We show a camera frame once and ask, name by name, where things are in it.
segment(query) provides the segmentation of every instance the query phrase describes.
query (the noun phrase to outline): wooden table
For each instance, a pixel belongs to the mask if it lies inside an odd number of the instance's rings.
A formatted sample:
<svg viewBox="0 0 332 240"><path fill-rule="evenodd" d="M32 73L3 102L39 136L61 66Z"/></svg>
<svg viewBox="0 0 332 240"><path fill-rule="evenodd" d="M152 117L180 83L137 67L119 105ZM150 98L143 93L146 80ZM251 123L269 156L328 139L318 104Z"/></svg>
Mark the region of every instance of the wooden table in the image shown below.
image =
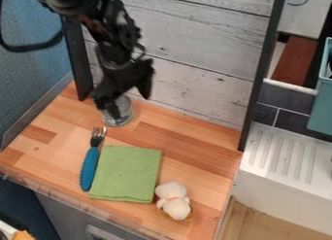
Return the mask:
<svg viewBox="0 0 332 240"><path fill-rule="evenodd" d="M133 101L134 119L109 128L105 144L160 149L158 183L184 183L193 218L174 222L154 204L90 199L79 174L93 126L103 126L90 99L80 102L69 85L0 153L0 171L38 192L111 223L155 238L213 239L241 153L240 132Z"/></svg>

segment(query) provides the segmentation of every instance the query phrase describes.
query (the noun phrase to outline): black metal pole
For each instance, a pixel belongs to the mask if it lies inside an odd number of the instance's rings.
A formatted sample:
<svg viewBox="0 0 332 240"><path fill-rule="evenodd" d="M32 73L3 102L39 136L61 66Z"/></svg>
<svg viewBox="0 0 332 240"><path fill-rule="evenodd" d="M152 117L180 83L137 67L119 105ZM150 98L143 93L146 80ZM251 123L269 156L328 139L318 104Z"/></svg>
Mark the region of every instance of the black metal pole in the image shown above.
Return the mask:
<svg viewBox="0 0 332 240"><path fill-rule="evenodd" d="M93 90L93 80L86 54L81 24L61 17L66 27L64 30L68 54L79 100L83 101Z"/></svg>
<svg viewBox="0 0 332 240"><path fill-rule="evenodd" d="M271 54L273 52L273 48L277 39L277 29L282 15L283 4L284 0L275 0L272 9L270 22L266 31L266 37L263 44L262 53L259 58L256 76L254 78L252 86L251 96L245 118L245 125L242 129L242 134L239 144L239 151L241 152L245 150L247 139L249 137L251 123L253 121L254 109L256 107L256 103L258 100L260 89L263 84L264 77L266 77L266 73L270 65Z"/></svg>

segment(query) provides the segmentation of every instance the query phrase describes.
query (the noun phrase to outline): white wooden wall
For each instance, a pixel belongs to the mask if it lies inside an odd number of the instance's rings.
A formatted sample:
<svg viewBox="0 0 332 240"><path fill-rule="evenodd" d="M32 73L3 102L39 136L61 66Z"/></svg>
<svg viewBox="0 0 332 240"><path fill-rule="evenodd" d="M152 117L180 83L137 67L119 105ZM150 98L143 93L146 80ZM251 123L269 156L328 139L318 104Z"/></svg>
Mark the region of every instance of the white wooden wall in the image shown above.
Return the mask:
<svg viewBox="0 0 332 240"><path fill-rule="evenodd" d="M274 0L122 1L154 59L148 102L241 129ZM95 43L84 35L98 82Z"/></svg>

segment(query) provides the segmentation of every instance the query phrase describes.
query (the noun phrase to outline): green towel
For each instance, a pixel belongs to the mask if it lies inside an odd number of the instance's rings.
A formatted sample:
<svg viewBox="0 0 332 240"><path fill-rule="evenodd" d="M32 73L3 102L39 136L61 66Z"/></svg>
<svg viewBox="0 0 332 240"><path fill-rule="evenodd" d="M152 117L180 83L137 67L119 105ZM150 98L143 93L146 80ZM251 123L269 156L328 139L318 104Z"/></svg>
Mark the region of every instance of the green towel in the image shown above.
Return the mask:
<svg viewBox="0 0 332 240"><path fill-rule="evenodd" d="M161 151L105 146L90 190L91 198L151 203Z"/></svg>

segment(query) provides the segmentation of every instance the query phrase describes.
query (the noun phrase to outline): white plush toy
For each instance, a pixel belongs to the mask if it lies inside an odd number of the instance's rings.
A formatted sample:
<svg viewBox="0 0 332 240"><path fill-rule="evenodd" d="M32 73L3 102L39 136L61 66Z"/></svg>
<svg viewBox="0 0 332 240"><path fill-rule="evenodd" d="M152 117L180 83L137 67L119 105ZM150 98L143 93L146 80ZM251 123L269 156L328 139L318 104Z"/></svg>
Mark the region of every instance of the white plush toy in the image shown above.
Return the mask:
<svg viewBox="0 0 332 240"><path fill-rule="evenodd" d="M169 182L156 187L155 194L160 197L156 206L164 210L176 221L185 220L191 212L186 188L179 182Z"/></svg>

